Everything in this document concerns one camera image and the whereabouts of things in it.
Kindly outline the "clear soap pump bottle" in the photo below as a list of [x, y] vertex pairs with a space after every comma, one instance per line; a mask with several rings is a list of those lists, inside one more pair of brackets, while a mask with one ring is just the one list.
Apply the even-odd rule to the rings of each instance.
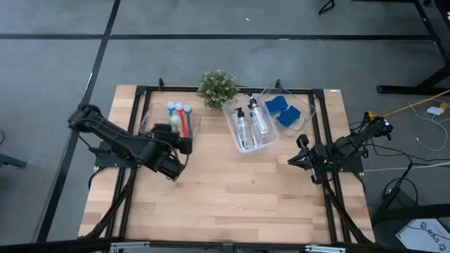
[[264, 116], [263, 108], [257, 102], [257, 99], [253, 97], [252, 92], [246, 92], [245, 95], [249, 96], [249, 104], [247, 105], [250, 109], [250, 117], [257, 130], [258, 136], [260, 138], [267, 138], [269, 136], [269, 126], [266, 122], [266, 117]]
[[235, 108], [237, 116], [237, 131], [238, 131], [238, 141], [240, 147], [243, 150], [251, 149], [255, 146], [255, 142], [252, 136], [252, 128], [245, 118], [245, 113], [242, 108]]

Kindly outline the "black desk foot bar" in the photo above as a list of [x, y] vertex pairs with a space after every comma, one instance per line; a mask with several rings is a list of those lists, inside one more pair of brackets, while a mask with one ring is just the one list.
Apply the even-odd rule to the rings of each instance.
[[383, 201], [371, 217], [372, 227], [382, 221], [400, 221], [403, 219], [438, 219], [450, 217], [450, 203], [433, 205], [416, 205], [396, 209], [385, 208]]

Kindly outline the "white printed paper sheet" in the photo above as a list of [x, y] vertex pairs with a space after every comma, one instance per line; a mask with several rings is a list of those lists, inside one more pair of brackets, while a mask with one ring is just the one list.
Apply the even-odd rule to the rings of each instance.
[[450, 253], [450, 231], [437, 219], [414, 219], [395, 235], [407, 249]]

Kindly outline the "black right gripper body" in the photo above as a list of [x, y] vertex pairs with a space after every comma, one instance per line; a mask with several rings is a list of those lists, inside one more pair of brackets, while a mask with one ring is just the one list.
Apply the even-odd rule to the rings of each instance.
[[309, 148], [309, 139], [306, 134], [300, 134], [297, 138], [297, 145], [301, 149], [310, 149], [309, 160], [312, 163], [311, 180], [315, 184], [322, 184], [326, 180], [327, 167], [328, 167], [328, 153], [326, 147], [323, 144], [316, 144], [312, 148]]

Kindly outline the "artificial potted green plant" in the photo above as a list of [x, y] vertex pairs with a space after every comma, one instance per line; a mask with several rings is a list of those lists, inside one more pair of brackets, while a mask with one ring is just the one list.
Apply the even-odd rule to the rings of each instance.
[[239, 88], [236, 78], [221, 70], [205, 72], [199, 81], [197, 95], [206, 108], [220, 110], [222, 104], [233, 99]]

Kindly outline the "clear plastic tray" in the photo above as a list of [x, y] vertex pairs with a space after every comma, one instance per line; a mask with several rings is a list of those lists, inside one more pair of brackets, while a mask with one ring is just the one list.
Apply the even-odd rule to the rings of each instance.
[[288, 108], [293, 106], [301, 112], [300, 118], [294, 121], [289, 127], [281, 126], [277, 122], [276, 117], [279, 116], [280, 113], [269, 114], [269, 119], [274, 123], [280, 134], [287, 137], [293, 137], [300, 134], [311, 118], [316, 114], [316, 106], [310, 101], [311, 95], [312, 91], [308, 89], [287, 89], [282, 85], [281, 80], [277, 79], [262, 90], [261, 99], [263, 105], [265, 105], [267, 100], [271, 100], [276, 96], [284, 96], [288, 102]]
[[[143, 116], [141, 120], [141, 124], [139, 127], [139, 132], [141, 134], [147, 134], [156, 124], [168, 124], [169, 111], [167, 109], [167, 104], [164, 105], [159, 102], [151, 103], [148, 111]], [[197, 138], [200, 133], [200, 125], [201, 125], [201, 116], [198, 113], [194, 113], [192, 109], [191, 113], [191, 124], [192, 124], [192, 132], [193, 132], [193, 141]]]

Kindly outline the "black furniture foot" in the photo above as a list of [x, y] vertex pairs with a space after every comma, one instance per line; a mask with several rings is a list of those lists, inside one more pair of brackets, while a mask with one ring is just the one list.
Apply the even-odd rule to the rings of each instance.
[[0, 153], [0, 168], [2, 168], [4, 165], [11, 165], [18, 169], [24, 169], [27, 166], [27, 163], [25, 161]]

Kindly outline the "silver metal bracket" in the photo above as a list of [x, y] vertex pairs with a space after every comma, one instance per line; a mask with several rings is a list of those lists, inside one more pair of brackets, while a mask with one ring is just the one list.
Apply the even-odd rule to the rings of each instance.
[[322, 245], [306, 245], [306, 253], [347, 253], [347, 250], [342, 247], [331, 247]]
[[109, 250], [112, 253], [124, 253], [126, 249], [138, 249], [149, 246], [150, 242], [146, 241], [114, 242], [110, 245]]

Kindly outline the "black desk leg frame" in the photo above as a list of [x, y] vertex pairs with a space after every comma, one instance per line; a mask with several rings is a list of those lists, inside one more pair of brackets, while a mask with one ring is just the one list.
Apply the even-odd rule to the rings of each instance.
[[378, 93], [383, 94], [396, 94], [396, 95], [415, 95], [415, 96], [450, 96], [450, 88], [439, 88], [438, 83], [450, 78], [450, 51], [446, 52], [439, 38], [438, 33], [432, 25], [432, 21], [429, 19], [423, 6], [428, 6], [432, 1], [435, 2], [439, 15], [444, 20], [446, 26], [450, 29], [450, 21], [445, 16], [446, 11], [443, 10], [444, 0], [378, 0], [378, 1], [390, 1], [390, 2], [406, 2], [413, 3], [420, 19], [422, 20], [428, 35], [425, 36], [425, 40], [431, 41], [439, 51], [439, 54], [443, 58], [444, 66], [438, 69], [435, 73], [430, 75], [427, 79], [424, 79], [416, 86], [390, 86], [380, 85], [376, 87]]

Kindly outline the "black power brick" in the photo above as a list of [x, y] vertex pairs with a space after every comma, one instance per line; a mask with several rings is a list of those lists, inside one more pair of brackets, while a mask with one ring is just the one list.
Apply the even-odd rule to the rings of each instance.
[[385, 208], [388, 208], [392, 204], [392, 202], [394, 201], [400, 190], [401, 188], [399, 186], [395, 186], [393, 188], [384, 191], [383, 204]]

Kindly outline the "blue kitchen sponge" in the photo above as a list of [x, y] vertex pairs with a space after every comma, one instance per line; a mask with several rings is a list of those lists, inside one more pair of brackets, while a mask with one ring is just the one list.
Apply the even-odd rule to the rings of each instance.
[[301, 112], [290, 106], [287, 110], [283, 111], [279, 116], [276, 117], [277, 122], [283, 127], [289, 127], [294, 121], [300, 118]]
[[267, 100], [265, 105], [271, 115], [284, 112], [288, 109], [288, 102], [284, 96], [276, 96], [271, 100]]

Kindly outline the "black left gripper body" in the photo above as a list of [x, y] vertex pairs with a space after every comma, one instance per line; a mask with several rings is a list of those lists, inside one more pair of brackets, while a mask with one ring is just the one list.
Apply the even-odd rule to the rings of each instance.
[[157, 123], [150, 130], [152, 143], [156, 144], [156, 157], [151, 169], [175, 181], [186, 168], [188, 157], [193, 152], [191, 137], [183, 137], [172, 131], [171, 124]]

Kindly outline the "frosted clear plastic bin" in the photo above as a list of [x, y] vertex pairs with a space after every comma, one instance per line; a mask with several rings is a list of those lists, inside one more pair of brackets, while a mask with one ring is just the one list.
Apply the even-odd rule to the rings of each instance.
[[[278, 130], [276, 129], [274, 123], [269, 119], [269, 112], [265, 105], [263, 105], [261, 94], [254, 95], [252, 94], [254, 98], [257, 99], [257, 102], [259, 105], [263, 108], [264, 116], [266, 117], [266, 122], [269, 126], [269, 136], [267, 138], [260, 138], [258, 136], [257, 130], [252, 122], [252, 118], [250, 117], [250, 109], [248, 108], [249, 104], [249, 96], [244, 95], [238, 96], [236, 98], [227, 100], [222, 104], [222, 110], [224, 112], [224, 116], [226, 118], [227, 124], [229, 126], [229, 130], [231, 132], [231, 136], [233, 138], [233, 142], [235, 143], [235, 146], [237, 150], [241, 153], [252, 153], [264, 148], [268, 148], [270, 145], [275, 144], [279, 140], [279, 134]], [[255, 142], [255, 146], [251, 149], [243, 150], [240, 147], [239, 141], [238, 141], [238, 131], [236, 127], [237, 123], [237, 116], [235, 108], [242, 108], [243, 112], [245, 113], [245, 118], [248, 121], [249, 125], [252, 128], [252, 136], [253, 140]]]

